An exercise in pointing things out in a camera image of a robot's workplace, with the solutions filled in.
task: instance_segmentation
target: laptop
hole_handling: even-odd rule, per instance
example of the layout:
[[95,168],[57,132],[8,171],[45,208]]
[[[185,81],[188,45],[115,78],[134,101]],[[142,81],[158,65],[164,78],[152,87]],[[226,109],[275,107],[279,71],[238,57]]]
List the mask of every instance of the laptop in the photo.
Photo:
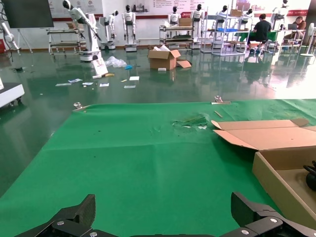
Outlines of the laptop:
[[297,25],[296,24],[288,24],[287,27],[289,30],[297,30]]

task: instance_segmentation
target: green tablecloth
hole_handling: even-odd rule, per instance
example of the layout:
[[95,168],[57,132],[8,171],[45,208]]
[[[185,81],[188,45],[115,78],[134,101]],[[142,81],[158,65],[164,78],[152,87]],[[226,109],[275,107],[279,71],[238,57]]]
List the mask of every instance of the green tablecloth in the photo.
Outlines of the green tablecloth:
[[[250,32],[249,36],[255,36],[256,33],[254,32]],[[240,41],[244,41],[247,39],[248,37],[248,33],[236,33],[235,36],[240,36]],[[272,40],[273,42],[277,40],[277,32],[276,31],[272,31],[272,32],[268,32],[268,39]]]
[[[225,142],[208,121],[307,118],[316,125],[315,107],[316,100],[265,100],[74,112],[0,199],[1,233],[42,224],[87,194],[96,194],[93,227],[120,237],[228,232],[238,227],[231,192],[275,206],[251,172],[254,151]],[[182,127],[193,123],[207,129]]]

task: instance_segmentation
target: screw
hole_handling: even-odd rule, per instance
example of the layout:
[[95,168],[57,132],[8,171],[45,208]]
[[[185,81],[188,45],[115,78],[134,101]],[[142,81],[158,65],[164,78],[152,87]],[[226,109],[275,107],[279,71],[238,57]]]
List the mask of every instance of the screw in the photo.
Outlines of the screw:
[[248,235],[249,234],[249,232],[247,231],[247,230],[242,230],[241,231],[244,235]]

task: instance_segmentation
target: open cardboard box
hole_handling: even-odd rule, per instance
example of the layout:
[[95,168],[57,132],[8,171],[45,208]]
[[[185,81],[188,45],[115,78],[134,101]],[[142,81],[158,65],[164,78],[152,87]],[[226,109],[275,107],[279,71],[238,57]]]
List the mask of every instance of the open cardboard box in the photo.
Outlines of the open cardboard box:
[[155,51],[149,50],[148,58],[150,61],[150,68],[166,68],[167,70],[174,69],[177,64],[182,68],[191,67],[190,63],[186,60],[178,59],[181,54],[178,50],[172,51]]
[[287,219],[316,229],[316,192],[303,168],[316,160],[316,126],[302,127],[302,118],[212,123],[228,142],[258,150],[252,171],[263,188]]

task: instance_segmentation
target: epoxy floor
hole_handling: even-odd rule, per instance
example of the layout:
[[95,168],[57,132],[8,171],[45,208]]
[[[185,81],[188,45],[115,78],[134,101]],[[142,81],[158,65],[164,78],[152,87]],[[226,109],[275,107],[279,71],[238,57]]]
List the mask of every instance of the epoxy floor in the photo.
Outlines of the epoxy floor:
[[[214,101],[220,95],[225,101],[253,99],[316,98],[315,58],[281,52],[258,57],[217,57],[195,51],[182,53],[191,61],[189,69],[158,72],[149,69],[148,50],[125,53],[123,50],[102,52],[123,59],[133,69],[109,67],[114,77],[92,79],[94,71],[79,56],[57,55],[54,61],[47,52],[23,52],[13,55],[11,63],[0,56],[0,77],[3,82],[20,82],[25,95],[23,105],[0,108],[0,196],[10,187],[42,146],[75,109],[99,103],[171,103]],[[15,64],[24,67],[17,73]],[[128,81],[139,76],[139,81]],[[81,82],[56,87],[58,83],[82,79],[94,82],[83,87]],[[100,83],[109,87],[99,87]],[[136,85],[124,89],[125,85]]]

